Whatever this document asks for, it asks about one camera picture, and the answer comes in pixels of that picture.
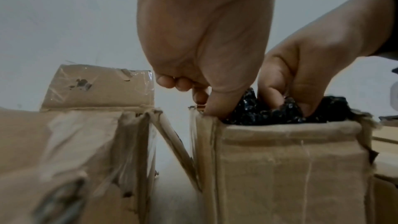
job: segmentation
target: open cardboard box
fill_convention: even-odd
[[[376,224],[395,224],[398,220],[398,127],[383,126],[374,132],[374,198]]]
[[[0,222],[146,223],[156,128],[208,224],[373,223],[369,115],[244,127],[201,110],[191,157],[154,108],[150,72],[61,66],[41,112],[0,111]]]

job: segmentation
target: black shiny object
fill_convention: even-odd
[[[287,97],[279,109],[271,110],[256,98],[254,90],[250,88],[242,96],[231,116],[223,122],[247,126],[326,123],[352,119],[353,116],[344,97],[325,96],[316,111],[310,117],[304,118],[293,98]]]

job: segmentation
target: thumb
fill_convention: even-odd
[[[289,95],[309,117],[321,102],[333,74],[320,66],[301,66],[289,87]]]
[[[236,92],[223,93],[212,90],[207,100],[205,115],[215,116],[221,120],[228,117],[235,109],[246,89]]]

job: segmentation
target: person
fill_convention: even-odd
[[[278,107],[288,94],[308,116],[357,57],[396,48],[396,3],[349,0],[265,57],[274,0],[138,0],[137,28],[157,83],[192,89],[206,114],[228,116],[260,71],[260,99]]]

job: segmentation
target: person's right hand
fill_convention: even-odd
[[[311,115],[337,73],[386,41],[393,10],[393,0],[350,0],[298,30],[266,54],[258,96],[272,108],[291,96]]]

